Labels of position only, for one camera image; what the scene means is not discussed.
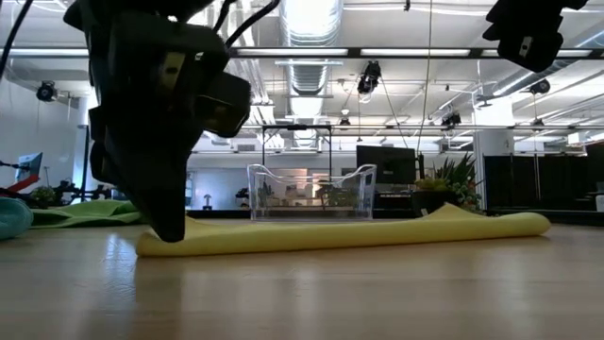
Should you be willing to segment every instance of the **ventilation duct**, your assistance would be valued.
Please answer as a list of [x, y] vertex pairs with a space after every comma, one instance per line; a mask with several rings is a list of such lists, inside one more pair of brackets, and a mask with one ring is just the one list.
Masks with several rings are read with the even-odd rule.
[[[283, 0], [280, 23], [283, 45], [287, 47], [326, 47], [338, 40], [344, 9], [343, 0]], [[327, 91], [330, 67], [289, 65], [287, 68], [290, 109], [296, 118], [318, 118]], [[297, 146], [311, 147], [308, 132], [294, 133]]]
[[[235, 30], [247, 19], [252, 9], [251, 0], [237, 1], [231, 4], [231, 11], [226, 17], [226, 22], [220, 29], [220, 34], [223, 37], [232, 35]], [[220, 15], [221, 2], [216, 2], [206, 9], [195, 14], [189, 21], [192, 25], [211, 26], [210, 23], [214, 23]], [[242, 36], [234, 42], [233, 46], [255, 46], [256, 42], [251, 29], [247, 29]], [[262, 72], [260, 69], [260, 63], [257, 59], [232, 59], [226, 66], [226, 71], [234, 76], [241, 77], [247, 80], [251, 85], [252, 90], [252, 105], [251, 115], [254, 117], [251, 124], [253, 125], [274, 125], [275, 116], [273, 110], [259, 110], [257, 106], [268, 107], [272, 106], [273, 102], [268, 96], [264, 80], [262, 78]], [[230, 145], [230, 140], [220, 138], [216, 135], [207, 134], [211, 138], [213, 145]], [[259, 133], [257, 137], [259, 140], [262, 139], [262, 135]], [[285, 147], [285, 141], [280, 137], [279, 134], [274, 136], [267, 145], [271, 148], [283, 148]]]

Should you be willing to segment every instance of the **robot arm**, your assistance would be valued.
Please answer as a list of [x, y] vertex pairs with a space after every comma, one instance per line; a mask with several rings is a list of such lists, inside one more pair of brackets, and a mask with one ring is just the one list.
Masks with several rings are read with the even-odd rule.
[[[184, 237], [187, 160], [204, 130], [234, 137], [249, 115], [250, 85], [224, 72], [226, 42], [186, 23], [212, 0], [76, 0], [64, 21], [84, 32], [99, 107], [90, 111], [92, 175], [117, 185], [166, 242]], [[177, 18], [177, 22], [168, 20]]]

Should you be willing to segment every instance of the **teal cushion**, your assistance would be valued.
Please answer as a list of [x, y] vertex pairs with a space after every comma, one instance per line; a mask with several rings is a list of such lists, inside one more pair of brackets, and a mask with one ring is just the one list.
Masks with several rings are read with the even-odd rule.
[[33, 220], [34, 214], [23, 201], [0, 197], [0, 240], [21, 235]]

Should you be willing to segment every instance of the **green mat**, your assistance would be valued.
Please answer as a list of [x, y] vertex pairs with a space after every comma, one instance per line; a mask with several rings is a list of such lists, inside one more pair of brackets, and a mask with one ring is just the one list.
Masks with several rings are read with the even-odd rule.
[[130, 202], [95, 200], [49, 210], [32, 210], [32, 229], [115, 227], [141, 224], [141, 213]]

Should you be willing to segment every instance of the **computer monitor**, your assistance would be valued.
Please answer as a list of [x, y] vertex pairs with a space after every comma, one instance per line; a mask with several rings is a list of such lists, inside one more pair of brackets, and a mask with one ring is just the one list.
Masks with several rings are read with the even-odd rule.
[[17, 182], [28, 179], [30, 176], [40, 176], [42, 168], [42, 153], [19, 157], [19, 166], [26, 169], [18, 169], [15, 179]]
[[376, 183], [414, 184], [415, 149], [357, 145], [357, 166], [375, 164]]

